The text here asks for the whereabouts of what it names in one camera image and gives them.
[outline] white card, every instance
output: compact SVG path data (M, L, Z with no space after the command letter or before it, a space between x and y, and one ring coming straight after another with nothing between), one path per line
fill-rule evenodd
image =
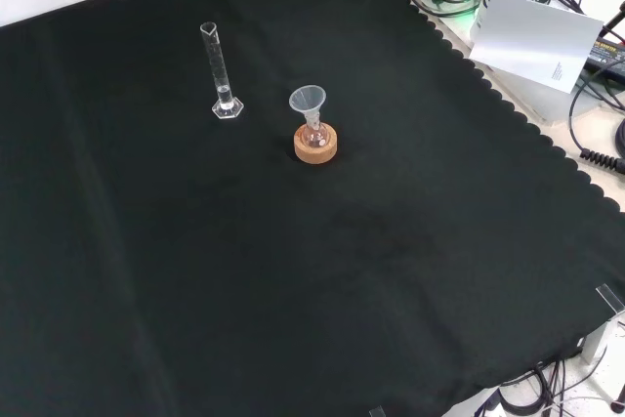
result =
M470 58L570 93L602 26L530 0L490 0Z

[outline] hexagonal base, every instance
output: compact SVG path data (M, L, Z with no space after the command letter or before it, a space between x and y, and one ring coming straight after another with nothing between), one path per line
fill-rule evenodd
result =
M213 106L213 112L220 119L233 119L241 113L243 108L243 103L238 98L232 100L232 107L230 109L224 109L222 107L222 103L217 100L217 102Z

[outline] scalloped edge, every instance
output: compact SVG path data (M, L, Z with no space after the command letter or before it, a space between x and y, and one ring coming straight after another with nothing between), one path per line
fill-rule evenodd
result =
M539 137L539 140L545 141L544 144L541 142L538 142L539 145L544 145L547 151L556 153L559 158L561 158L563 161L566 161L567 162L566 166L569 168L568 171L573 170L571 171L571 174L572 174L571 176L577 179L583 179L585 183L589 187L591 187L591 191L590 191L591 193L589 193L589 197L597 197L599 203L603 205L608 205L611 209L614 209L619 215L621 215L625 219L625 212L621 211L620 204L616 200L612 199L611 197L607 197L605 195L604 189L600 187L599 185L592 182L591 175L589 175L586 171L580 169L579 162L577 160L571 158L570 156L567 156L566 150L564 150L560 146L556 146L551 137L549 137L546 134L543 134L540 127L538 127L536 124L528 122L527 115L519 111L518 106L516 106L514 103L504 100L502 93L499 90L493 88L492 82L488 80L487 78L485 78L484 72L476 67L476 63L471 61L469 58L465 57L462 51L459 51L458 49L454 48L453 43L451 43L451 41L444 39L444 33L440 29L438 29L437 24L434 23L426 14L421 12L419 10L419 7L414 5L411 0L404 0L404 1L406 1L408 6L412 10L414 10L415 13L417 13L419 17L422 20L424 20L429 27L432 28L432 30L434 31L435 37L442 43L442 47L445 50L450 50L454 56L456 56L458 59L462 60L463 62L467 63L471 69L471 72L473 73L473 75L476 76L476 78L481 82L481 84L491 94L497 97L497 99L501 103L506 105L506 108L512 113L512 118L514 120L519 121L519 123L522 124L523 126L527 126L531 128L531 131L534 134L536 133L536 130L538 131L537 136Z

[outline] glass graduated cylinder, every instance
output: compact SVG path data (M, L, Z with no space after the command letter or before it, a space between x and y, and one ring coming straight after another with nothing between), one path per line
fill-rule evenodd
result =
M218 101L213 106L213 111L220 119L236 117L243 109L243 103L232 95L217 26L208 21L200 26L200 32L217 89Z

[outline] black cloth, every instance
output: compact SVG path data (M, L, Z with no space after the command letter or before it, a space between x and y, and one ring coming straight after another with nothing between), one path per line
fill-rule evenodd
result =
M625 296L616 204L406 0L90 0L0 31L0 97L3 416L439 417Z

